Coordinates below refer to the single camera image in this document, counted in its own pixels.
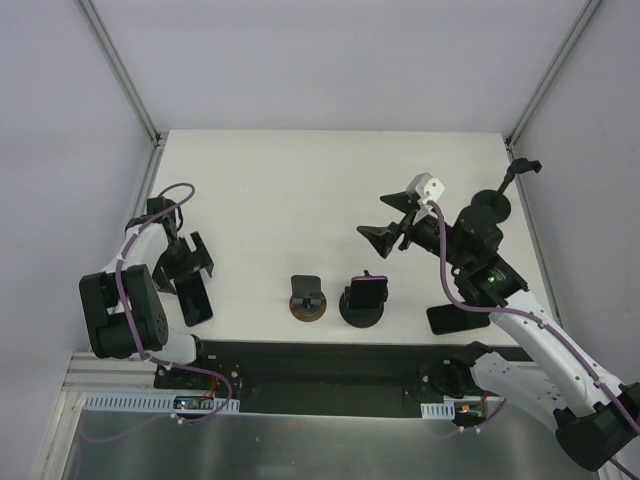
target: metal frame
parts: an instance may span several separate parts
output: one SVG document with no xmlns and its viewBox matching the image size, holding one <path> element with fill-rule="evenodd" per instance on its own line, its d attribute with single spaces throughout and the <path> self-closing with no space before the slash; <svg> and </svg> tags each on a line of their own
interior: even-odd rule
<svg viewBox="0 0 640 480">
<path fill-rule="evenodd" d="M 148 159 L 146 171 L 131 210 L 132 215 L 138 215 L 143 211 L 145 200 L 153 188 L 168 134 L 161 134 L 157 131 L 93 1 L 74 1 L 98 43 L 105 57 L 105 61 L 120 85 L 123 95 L 133 108 L 138 121 L 153 145 L 153 151 Z M 513 146 L 521 138 L 532 116 L 557 81 L 567 60 L 577 47 L 580 39 L 584 36 L 588 26 L 593 23 L 593 20 L 596 18 L 596 13 L 600 10 L 604 1 L 605 0 L 587 0 L 577 19 L 571 26 L 570 31 L 554 55 L 549 67 L 544 72 L 535 91 L 518 118 L 516 125 L 506 138 L 505 144 L 510 161 L 513 160 Z M 540 250 L 539 236 L 534 217 L 531 213 L 528 194 L 519 178 L 516 179 L 516 185 L 520 193 L 520 198 L 522 199 L 525 218 L 532 236 L 536 257 L 543 274 L 542 277 L 547 296 L 559 320 L 557 302 L 553 294 L 553 289 L 551 288 L 548 269 Z M 62 477 L 65 463 L 72 447 L 72 439 L 82 405 L 84 405 L 86 399 L 85 392 L 150 393 L 155 391 L 153 387 L 154 372 L 155 367 L 153 365 L 141 362 L 140 360 L 100 360 L 91 353 L 76 353 L 71 360 L 45 439 L 45 444 L 36 464 L 36 478 L 53 480 Z M 186 393 L 179 390 L 175 390 L 174 392 Z M 617 469 L 609 464 L 598 472 L 598 476 L 602 480 L 622 479 Z"/>
<path fill-rule="evenodd" d="M 531 117 L 540 106 L 542 100 L 546 97 L 551 86 L 557 80 L 558 74 L 565 67 L 567 60 L 575 50 L 580 39 L 584 36 L 589 25 L 592 24 L 596 13 L 604 2 L 605 0 L 587 0 L 582 7 L 582 10 L 578 14 L 578 18 L 576 18 L 573 25 L 571 25 L 569 33 L 567 33 L 567 36 L 560 44 L 560 48 L 551 60 L 547 70 L 542 75 L 540 82 L 538 82 L 533 95 L 529 99 L 529 102 L 527 102 L 523 112 L 520 114 L 515 127 L 507 137 L 507 145 L 510 149 L 522 136 L 522 133 L 525 128 L 527 128 Z"/>
<path fill-rule="evenodd" d="M 118 50 L 116 50 L 116 46 L 113 43 L 102 18 L 100 18 L 100 14 L 98 13 L 96 6 L 93 4 L 92 0 L 75 1 L 80 9 L 80 13 L 86 20 L 96 43 L 100 47 L 100 50 L 102 50 L 104 58 L 109 64 L 109 68 L 111 69 L 113 76 L 118 82 L 118 85 L 120 85 L 122 94 L 126 97 L 131 108 L 133 108 L 133 112 L 136 117 L 138 117 L 138 121 L 147 133 L 149 140 L 155 146 L 159 140 L 159 133 L 153 124 L 153 120 L 151 119 L 149 112 L 142 102 L 142 98 L 140 97 L 133 80 L 131 80 L 131 76 L 129 75 L 127 68 L 124 66 L 122 57 L 120 57 Z"/>
</svg>

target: black phone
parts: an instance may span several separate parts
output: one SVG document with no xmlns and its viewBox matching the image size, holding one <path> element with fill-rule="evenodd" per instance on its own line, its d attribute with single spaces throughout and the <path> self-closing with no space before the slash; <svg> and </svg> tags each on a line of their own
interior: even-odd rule
<svg viewBox="0 0 640 480">
<path fill-rule="evenodd" d="M 387 282 L 384 275 L 360 275 L 351 279 L 348 308 L 369 310 L 380 308 L 387 299 Z"/>
<path fill-rule="evenodd" d="M 465 312 L 454 305 L 428 308 L 427 317 L 434 335 L 484 328 L 491 323 L 488 313 Z"/>
<path fill-rule="evenodd" d="M 200 271 L 176 279 L 175 284 L 187 327 L 193 327 L 213 317 L 213 309 Z"/>
</svg>

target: brown round base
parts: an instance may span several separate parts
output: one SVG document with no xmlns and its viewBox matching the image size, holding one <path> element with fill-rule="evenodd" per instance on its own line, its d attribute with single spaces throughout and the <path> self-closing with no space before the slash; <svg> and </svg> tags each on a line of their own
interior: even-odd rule
<svg viewBox="0 0 640 480">
<path fill-rule="evenodd" d="M 291 314 L 296 317 L 301 322 L 315 322 L 318 320 L 324 312 L 327 311 L 327 298 L 322 294 L 322 298 L 320 299 L 320 310 L 318 310 L 313 315 L 306 315 L 303 311 L 298 310 L 296 305 L 293 304 L 293 298 L 289 300 L 289 310 L 291 310 Z"/>
</svg>

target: black stand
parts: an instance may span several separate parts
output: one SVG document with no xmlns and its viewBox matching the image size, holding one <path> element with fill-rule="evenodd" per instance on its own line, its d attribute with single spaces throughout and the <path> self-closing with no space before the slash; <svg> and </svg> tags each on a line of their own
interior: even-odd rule
<svg viewBox="0 0 640 480">
<path fill-rule="evenodd" d="M 344 293 L 340 297 L 340 315 L 352 327 L 369 328 L 373 327 L 384 313 L 384 303 L 378 308 L 352 309 L 349 304 L 349 287 L 345 287 Z"/>
<path fill-rule="evenodd" d="M 516 178 L 516 175 L 530 171 L 538 173 L 541 169 L 542 165 L 537 160 L 529 161 L 526 158 L 517 158 L 507 168 L 507 174 L 498 190 L 482 190 L 476 193 L 471 199 L 471 205 L 491 208 L 496 223 L 504 222 L 511 215 L 511 202 L 504 196 L 504 191 Z"/>
<path fill-rule="evenodd" d="M 384 275 L 371 276 L 367 270 L 364 276 L 353 277 L 340 297 L 340 315 L 345 322 L 356 328 L 369 328 L 378 323 L 389 296 L 387 281 Z"/>
</svg>

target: white table surface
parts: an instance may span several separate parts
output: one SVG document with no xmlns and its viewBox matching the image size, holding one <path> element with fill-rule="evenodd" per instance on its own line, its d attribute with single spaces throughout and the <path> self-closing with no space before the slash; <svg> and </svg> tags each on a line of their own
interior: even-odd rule
<svg viewBox="0 0 640 480">
<path fill-rule="evenodd" d="M 200 232 L 213 258 L 213 278 L 203 278 L 215 314 L 186 327 L 177 297 L 161 294 L 169 323 L 211 340 L 514 345 L 493 324 L 433 335 L 425 311 L 448 303 L 438 259 L 412 245 L 384 260 L 355 230 L 400 220 L 379 197 L 422 172 L 444 183 L 440 205 L 453 224 L 475 192 L 498 187 L 507 165 L 502 137 L 491 133 L 172 130 L 153 194 L 176 182 L 196 186 L 181 234 Z M 168 197 L 177 201 L 185 190 Z M 512 213 L 500 225 L 499 252 L 548 308 L 515 185 L 507 197 Z M 364 269 L 389 277 L 389 299 L 378 324 L 357 329 L 340 316 L 338 300 Z M 322 279 L 328 306 L 316 322 L 289 311 L 296 274 Z"/>
</svg>

